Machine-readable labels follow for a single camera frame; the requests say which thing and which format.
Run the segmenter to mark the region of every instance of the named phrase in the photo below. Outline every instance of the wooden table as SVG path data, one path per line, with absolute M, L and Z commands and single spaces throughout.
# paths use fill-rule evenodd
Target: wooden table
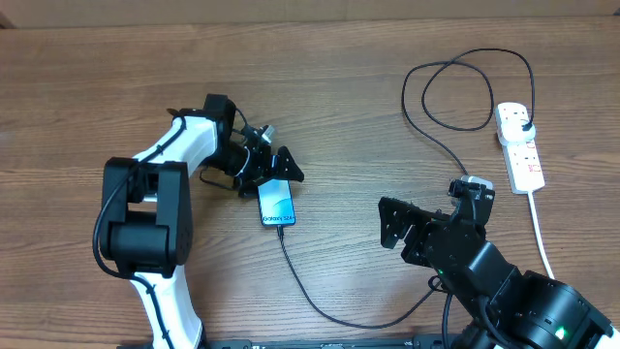
M 536 74 L 537 143 L 547 186 L 536 194 L 556 276 L 620 322 L 620 21 L 617 17 L 411 20 L 0 31 L 0 347 L 112 348 L 151 330 L 129 282 L 103 274 L 90 241 L 102 168 L 169 128 L 165 108 L 228 94 L 254 125 L 274 124 L 305 171 L 294 183 L 289 252 L 314 301 L 361 324 L 402 314 L 430 269 L 379 243 L 382 196 L 451 211 L 460 175 L 400 112 L 415 65 L 470 48 L 511 48 Z M 466 61 L 490 76 L 497 102 L 530 105 L 527 71 L 502 53 Z M 492 180 L 488 238 L 522 270 L 543 272 L 524 196 L 511 193 L 491 122 L 475 133 L 430 122 L 413 77 L 413 118 Z M 450 68 L 429 90 L 442 120 L 480 124 L 488 93 Z M 211 174 L 218 180 L 225 178 Z M 299 292 L 254 200 L 191 180 L 195 238 L 187 264 L 194 307 L 211 339 L 403 337 L 438 333 L 445 298 L 382 331 L 321 318 Z M 470 321 L 455 304 L 452 332 Z

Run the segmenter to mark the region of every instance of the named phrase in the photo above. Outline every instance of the phone screen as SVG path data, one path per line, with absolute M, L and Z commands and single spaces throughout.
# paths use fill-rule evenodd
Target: phone screen
M 293 225 L 295 209 L 289 182 L 272 179 L 259 186 L 259 209 L 264 226 Z

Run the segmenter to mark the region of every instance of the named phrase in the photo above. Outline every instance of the black cable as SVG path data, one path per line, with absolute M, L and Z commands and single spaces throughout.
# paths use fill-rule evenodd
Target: black cable
M 438 284 L 435 284 L 435 279 L 438 279 L 439 275 L 435 275 L 431 278 L 428 279 L 428 287 L 430 287 L 431 290 L 435 291 L 435 292 L 441 292 L 441 293 L 445 293 L 448 294 L 449 292 L 446 290 L 442 290 L 439 288 L 439 286 L 441 286 L 441 282 Z
M 461 58 L 462 56 L 464 56 L 466 54 L 469 54 L 469 53 L 478 52 L 478 51 L 500 51 L 500 52 L 506 52 L 506 53 L 514 54 L 517 57 L 519 57 L 523 61 L 523 63 L 525 63 L 525 66 L 527 67 L 528 73 L 530 75 L 530 85 L 532 87 L 532 112 L 531 112 L 531 116 L 530 116 L 530 121 L 523 126 L 523 130 L 525 130 L 525 131 L 529 130 L 532 127 L 532 124 L 534 122 L 534 104 L 535 104 L 534 73 L 532 72 L 532 67 L 530 67 L 529 62 L 525 59 L 525 57 L 523 57 L 521 54 L 519 54 L 519 53 L 517 53 L 517 52 L 515 52 L 513 50 L 503 49 L 503 48 L 475 48 L 475 49 L 470 49 L 470 50 L 468 50 L 466 52 L 463 52 L 463 53 L 457 55 L 456 57 L 454 57 L 450 61 L 439 61 L 439 62 L 432 62 L 432 63 L 426 63 L 426 64 L 418 65 L 417 67 L 414 67 L 412 70 L 410 70 L 409 73 L 407 73 L 407 76 L 405 77 L 405 80 L 403 82 L 402 93 L 401 93 L 401 96 L 400 96 L 400 107 L 401 107 L 401 109 L 403 111 L 403 114 L 407 118 L 407 121 L 409 121 L 409 123 L 412 125 L 412 127 L 414 127 L 418 132 L 420 132 L 425 137 L 427 137 L 429 140 L 431 140 L 432 142 L 436 143 L 441 148 L 443 148 L 454 159 L 454 161 L 456 161 L 456 164 L 458 165 L 458 167 L 461 169 L 461 171 L 465 175 L 468 175 L 469 173 L 465 169 L 465 166 L 463 166 L 463 163 L 461 163 L 460 159 L 456 156 L 456 154 L 454 154 L 454 152 L 452 152 L 445 144 L 439 142 L 437 139 L 433 138 L 429 134 L 427 134 L 424 131 L 422 131 L 418 127 L 418 125 L 416 125 L 414 123 L 414 121 L 411 119 L 411 117 L 409 116 L 409 113 L 407 112 L 407 107 L 406 107 L 406 104 L 405 104 L 405 90 L 407 88 L 407 81 L 409 80 L 409 76 L 413 72 L 415 72 L 418 69 L 441 65 L 442 67 L 437 72 L 435 72 L 435 74 L 431 77 L 431 79 L 426 83 L 426 86 L 424 87 L 424 91 L 422 92 L 421 104 L 422 104 L 422 108 L 424 109 L 424 112 L 426 113 L 426 115 L 431 120 L 436 122 L 437 124 L 439 124 L 439 125 L 441 125 L 443 127 L 446 127 L 448 129 L 454 130 L 454 131 L 477 131 L 477 130 L 480 130 L 480 129 L 484 128 L 489 123 L 489 121 L 491 120 L 491 117 L 493 117 L 493 110 L 494 110 L 494 107 L 495 107 L 495 101 L 494 101 L 494 98 L 493 98 L 493 89 L 491 88 L 491 83 L 489 82 L 488 77 L 486 76 L 486 74 L 480 68 L 478 68 L 478 67 L 476 67 L 476 66 L 474 66 L 472 64 L 469 64 L 469 63 L 458 61 L 458 59 Z M 447 67 L 449 67 L 452 64 L 461 65 L 461 66 L 464 66 L 464 67 L 467 67 L 467 68 L 470 68 L 470 69 L 473 69 L 473 70 L 477 71 L 484 78 L 484 82 L 486 82 L 486 86 L 488 87 L 489 97 L 490 97 L 490 100 L 491 100 L 491 108 L 490 108 L 488 117 L 483 122 L 483 124 L 480 125 L 480 126 L 472 127 L 472 128 L 462 128 L 462 127 L 456 127 L 456 126 L 448 125 L 447 123 L 444 123 L 444 122 L 438 120 L 437 118 L 435 118 L 435 116 L 433 116 L 431 114 L 431 112 L 428 110 L 428 108 L 426 107 L 426 91 L 428 90 L 428 87 L 430 86 L 430 84 L 433 82 L 433 80 L 441 72 L 443 72 Z
M 363 330 L 380 330 L 380 329 L 385 329 L 385 328 L 394 326 L 396 324 L 399 324 L 400 322 L 405 320 L 407 317 L 409 317 L 409 315 L 413 314 L 414 311 L 416 311 L 416 309 L 418 309 L 418 307 L 424 301 L 426 301 L 430 297 L 430 295 L 433 294 L 433 292 L 435 292 L 435 290 L 433 288 L 431 288 L 431 290 L 428 291 L 409 311 L 407 311 L 405 314 L 403 314 L 402 316 L 400 316 L 396 320 L 394 320 L 392 322 L 389 322 L 389 323 L 386 323 L 386 324 L 383 324 L 383 325 L 358 325 L 358 324 L 352 324 L 352 323 L 348 323 L 346 321 L 338 320 L 338 319 L 334 318 L 333 316 L 329 316 L 329 315 L 325 314 L 310 299 L 310 296 L 308 296 L 308 293 L 306 292 L 306 289 L 301 284 L 301 280 L 299 280 L 299 276 L 297 276 L 297 273 L 295 272 L 295 268 L 293 267 L 293 263 L 291 263 L 291 259 L 289 258 L 289 254 L 287 253 L 287 249 L 286 249 L 286 247 L 284 245 L 284 227 L 278 226 L 277 227 L 277 232 L 278 232 L 278 238 L 280 239 L 280 245 L 282 246 L 282 252 L 284 253 L 284 258 L 287 260 L 287 263 L 289 264 L 289 268 L 291 269 L 291 272 L 293 273 L 294 279 L 297 281 L 297 285 L 299 285 L 299 289 L 301 290 L 301 293 L 303 293 L 303 296 L 305 296 L 305 298 L 308 301 L 308 303 L 310 303 L 310 305 L 319 314 L 321 314 L 327 320 L 329 320 L 331 322 L 334 322 L 336 324 L 347 326 L 347 327 L 352 327 L 352 328 L 356 328 L 356 329 L 363 329 Z
M 467 192 L 467 196 L 469 197 L 469 201 L 472 204 L 472 220 L 474 221 L 474 227 L 478 222 L 478 210 L 476 209 L 476 198 L 472 195 L 471 192 Z
M 448 316 L 450 315 L 450 303 L 452 302 L 452 294 L 446 296 L 446 304 L 444 305 L 444 316 L 442 317 L 442 340 L 444 341 L 444 348 L 450 349 L 450 342 L 448 340 Z
M 199 175 L 198 175 L 198 179 L 200 179 L 202 183 L 206 183 L 206 184 L 209 184 L 209 185 L 213 185 L 213 186 L 216 186 L 216 187 L 218 187 L 218 188 L 220 188 L 220 189 L 226 189 L 226 190 L 235 191 L 235 189 L 234 189 L 234 188 L 232 188 L 232 187 L 230 187 L 230 186 L 228 186 L 228 185 L 220 184 L 220 183 L 218 183 L 218 182 L 215 182 L 215 181 L 212 181 L 212 180 L 205 179 L 205 178 L 202 176 L 202 173 L 203 173 L 204 171 L 206 171 L 206 169 L 207 169 L 207 167 L 205 167 L 204 169 L 202 169 L 202 170 L 201 170 L 201 172 L 200 172 L 200 173 L 199 173 Z
M 497 341 L 499 341 L 501 343 L 501 346 L 504 347 L 505 349 L 519 349 L 516 345 L 507 341 L 500 334 L 500 332 L 497 331 L 495 326 L 491 324 L 491 321 L 488 318 L 488 314 L 486 313 L 487 305 L 488 305 L 488 297 L 486 296 L 478 297 L 478 310 L 480 312 L 480 317 L 482 318 L 482 321 L 484 322 L 484 325 L 486 326 L 486 329 L 489 330 L 491 334 L 493 334 L 493 336 L 495 336 L 495 339 L 497 339 Z
M 118 193 L 120 192 L 120 190 L 123 187 L 123 185 L 129 181 L 129 179 L 136 173 L 136 171 L 140 168 L 140 166 L 142 164 L 149 162 L 153 158 L 157 157 L 159 154 L 163 153 L 164 150 L 170 144 L 172 144 L 174 141 L 176 141 L 176 139 L 186 129 L 185 118 L 182 115 L 180 115 L 178 113 L 178 111 L 169 110 L 169 112 L 172 115 L 174 115 L 174 117 L 180 117 L 181 118 L 181 126 L 179 127 L 178 131 L 176 131 L 174 133 L 174 135 L 172 135 L 172 137 L 170 137 L 164 143 L 156 145 L 156 149 L 152 153 L 148 154 L 146 157 L 144 157 L 143 159 L 138 161 L 136 163 L 136 165 L 134 165 L 122 177 L 122 179 L 118 181 L 118 183 L 116 184 L 114 189 L 111 191 L 111 193 L 109 194 L 108 199 L 106 200 L 106 202 L 104 203 L 103 207 L 99 211 L 99 215 L 97 216 L 97 220 L 95 221 L 95 228 L 93 230 L 93 256 L 95 257 L 95 261 L 97 262 L 97 265 L 99 266 L 99 268 L 103 272 L 105 272 L 106 274 L 108 274 L 110 276 L 113 276 L 113 277 L 120 278 L 120 279 L 136 281 L 136 282 L 140 283 L 142 286 L 144 286 L 144 288 L 146 288 L 146 293 L 151 297 L 151 300 L 153 301 L 153 308 L 155 309 L 155 316 L 157 317 L 157 322 L 158 322 L 159 327 L 160 327 L 160 329 L 162 331 L 163 338 L 166 340 L 166 343 L 168 344 L 169 348 L 170 349 L 174 349 L 174 346 L 172 345 L 172 341 L 171 341 L 170 335 L 169 335 L 168 331 L 166 330 L 166 325 L 164 324 L 164 318 L 162 317 L 162 311 L 161 311 L 161 308 L 159 306 L 159 303 L 157 302 L 157 296 L 155 295 L 154 287 L 151 286 L 146 280 L 144 280 L 144 279 L 142 279 L 140 277 L 137 277 L 134 274 L 126 275 L 126 274 L 122 274 L 122 273 L 120 273 L 118 271 L 111 270 L 104 263 L 104 260 L 101 257 L 101 252 L 99 251 L 99 242 L 100 242 L 100 236 L 101 236 L 101 225 L 102 225 L 103 219 L 106 216 L 106 212 L 108 212 L 109 205 L 114 200 L 116 195 L 118 195 Z
M 504 344 L 502 342 L 500 342 L 499 340 L 493 338 L 493 337 L 489 337 L 488 341 L 490 341 L 491 343 L 497 345 L 498 347 L 504 349 Z
M 238 112 L 239 115 L 241 115 L 241 118 L 243 119 L 243 123 L 245 123 L 245 126 L 249 126 L 250 124 L 248 124 L 248 119 L 245 118 L 245 115 L 243 114 L 241 109 L 237 108 L 236 112 Z

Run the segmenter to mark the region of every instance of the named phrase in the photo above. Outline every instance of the white robotic arm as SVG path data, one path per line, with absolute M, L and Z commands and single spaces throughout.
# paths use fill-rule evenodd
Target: white robotic arm
M 198 167 L 232 176 L 232 189 L 241 197 L 252 196 L 272 178 L 303 180 L 286 147 L 271 155 L 271 127 L 255 129 L 246 122 L 237 131 L 244 141 L 231 141 L 236 112 L 226 96 L 207 95 L 202 110 L 170 111 L 172 125 L 153 146 L 133 159 L 106 163 L 95 258 L 101 262 L 101 250 L 118 271 L 100 264 L 102 270 L 131 280 L 154 334 L 147 346 L 120 348 L 208 348 L 184 268 L 193 236 L 189 177 Z M 129 210 L 128 203 L 143 201 L 157 202 L 157 211 Z

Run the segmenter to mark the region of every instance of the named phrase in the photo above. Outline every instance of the power strip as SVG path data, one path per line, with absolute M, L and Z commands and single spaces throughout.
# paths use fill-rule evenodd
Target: power strip
M 518 103 L 502 103 L 495 110 L 497 136 L 504 150 L 511 190 L 514 194 L 527 194 L 542 263 L 548 276 L 555 278 L 544 252 L 539 218 L 534 204 L 534 192 L 544 187 L 544 177 L 541 159 L 534 142 L 536 129 L 532 127 L 529 131 L 522 130 L 521 125 L 528 120 L 527 109 Z

